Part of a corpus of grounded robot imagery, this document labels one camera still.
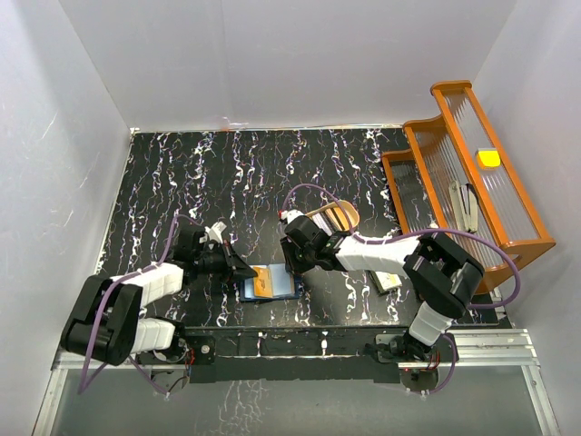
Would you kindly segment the yellow sticky note block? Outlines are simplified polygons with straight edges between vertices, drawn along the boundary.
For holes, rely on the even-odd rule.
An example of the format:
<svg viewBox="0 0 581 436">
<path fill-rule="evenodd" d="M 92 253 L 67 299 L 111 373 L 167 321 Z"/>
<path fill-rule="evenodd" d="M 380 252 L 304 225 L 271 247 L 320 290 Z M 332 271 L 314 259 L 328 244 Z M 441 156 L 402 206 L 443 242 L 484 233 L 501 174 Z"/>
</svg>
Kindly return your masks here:
<svg viewBox="0 0 581 436">
<path fill-rule="evenodd" d="M 483 171 L 494 170 L 501 164 L 501 157 L 496 148 L 478 148 L 476 151 L 478 167 Z"/>
</svg>

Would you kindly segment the orange wooden tiered shelf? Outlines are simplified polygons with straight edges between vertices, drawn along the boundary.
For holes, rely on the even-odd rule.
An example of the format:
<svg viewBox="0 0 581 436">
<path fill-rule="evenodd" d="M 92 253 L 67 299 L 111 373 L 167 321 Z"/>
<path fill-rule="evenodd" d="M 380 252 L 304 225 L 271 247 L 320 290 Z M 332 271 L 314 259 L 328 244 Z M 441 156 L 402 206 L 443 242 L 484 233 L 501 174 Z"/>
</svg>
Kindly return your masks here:
<svg viewBox="0 0 581 436">
<path fill-rule="evenodd" d="M 434 84 L 439 113 L 404 123 L 408 146 L 381 161 L 402 232 L 429 227 L 458 229 L 448 187 L 471 183 L 478 198 L 476 236 L 497 245 L 523 269 L 556 244 L 532 203 L 469 81 Z M 496 148 L 502 164 L 483 171 L 478 148 Z"/>
</svg>

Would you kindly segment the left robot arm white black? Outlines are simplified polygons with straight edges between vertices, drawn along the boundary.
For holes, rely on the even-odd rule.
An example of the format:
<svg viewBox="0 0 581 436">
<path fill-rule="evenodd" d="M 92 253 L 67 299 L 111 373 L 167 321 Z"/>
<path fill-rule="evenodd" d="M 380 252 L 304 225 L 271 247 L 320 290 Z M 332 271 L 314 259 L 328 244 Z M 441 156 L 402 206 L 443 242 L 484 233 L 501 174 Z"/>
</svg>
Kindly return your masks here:
<svg viewBox="0 0 581 436">
<path fill-rule="evenodd" d="M 178 362 L 187 352 L 187 340 L 178 322 L 142 318 L 147 305 L 174 295 L 200 275 L 225 282 L 244 282 L 258 276 L 222 237 L 225 224 L 203 230 L 182 229 L 163 263 L 126 276 L 88 277 L 64 325 L 60 345 L 68 352 L 117 366 L 129 356 L 158 352 Z"/>
</svg>

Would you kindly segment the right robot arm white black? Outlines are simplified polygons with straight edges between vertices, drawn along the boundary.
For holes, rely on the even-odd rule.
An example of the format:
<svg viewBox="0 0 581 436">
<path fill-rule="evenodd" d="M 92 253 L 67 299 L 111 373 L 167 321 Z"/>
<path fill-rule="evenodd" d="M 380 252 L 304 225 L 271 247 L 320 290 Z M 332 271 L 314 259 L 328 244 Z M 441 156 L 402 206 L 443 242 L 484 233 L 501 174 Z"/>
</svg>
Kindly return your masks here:
<svg viewBox="0 0 581 436">
<path fill-rule="evenodd" d="M 485 268 L 452 235 L 477 243 L 475 234 L 454 229 L 425 229 L 391 239 L 365 238 L 352 228 L 334 229 L 304 213 L 281 214 L 286 268 L 304 274 L 325 271 L 390 273 L 410 282 L 423 299 L 407 331 L 390 340 L 384 352 L 425 361 L 453 321 L 464 316 Z"/>
</svg>

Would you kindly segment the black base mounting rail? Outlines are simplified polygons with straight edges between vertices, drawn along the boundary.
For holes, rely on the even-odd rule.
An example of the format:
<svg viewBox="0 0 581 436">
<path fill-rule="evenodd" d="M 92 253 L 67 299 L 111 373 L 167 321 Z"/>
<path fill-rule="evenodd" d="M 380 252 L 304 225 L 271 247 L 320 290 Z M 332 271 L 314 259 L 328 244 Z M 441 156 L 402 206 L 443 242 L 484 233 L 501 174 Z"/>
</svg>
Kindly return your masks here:
<svg viewBox="0 0 581 436">
<path fill-rule="evenodd" d="M 187 327 L 178 354 L 162 361 L 147 352 L 137 361 L 158 371 L 186 372 L 192 383 L 234 381 L 371 380 L 397 383 L 405 369 L 441 369 L 456 362 L 451 333 L 443 334 L 429 356 L 395 355 L 405 333 L 400 327 Z"/>
</svg>

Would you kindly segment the blue leather card holder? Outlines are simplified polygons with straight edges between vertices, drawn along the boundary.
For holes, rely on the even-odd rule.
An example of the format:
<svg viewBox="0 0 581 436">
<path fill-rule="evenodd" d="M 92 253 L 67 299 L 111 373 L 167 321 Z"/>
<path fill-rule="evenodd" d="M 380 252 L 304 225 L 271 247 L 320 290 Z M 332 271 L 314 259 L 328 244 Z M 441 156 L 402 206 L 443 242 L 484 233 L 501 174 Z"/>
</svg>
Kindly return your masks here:
<svg viewBox="0 0 581 436">
<path fill-rule="evenodd" d="M 298 299 L 300 278 L 287 270 L 285 263 L 252 265 L 256 276 L 242 284 L 242 302 L 272 302 Z"/>
</svg>

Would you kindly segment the white small carton box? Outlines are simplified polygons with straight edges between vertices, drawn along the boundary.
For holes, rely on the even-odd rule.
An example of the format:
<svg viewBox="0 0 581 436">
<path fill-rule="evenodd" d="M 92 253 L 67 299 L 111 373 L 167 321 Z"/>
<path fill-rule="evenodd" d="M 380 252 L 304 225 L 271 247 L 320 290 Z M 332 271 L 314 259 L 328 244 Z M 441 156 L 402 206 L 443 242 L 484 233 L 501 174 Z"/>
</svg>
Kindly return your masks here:
<svg viewBox="0 0 581 436">
<path fill-rule="evenodd" d="M 400 278 L 396 274 L 371 271 L 369 275 L 378 294 L 396 291 L 402 285 Z"/>
</svg>

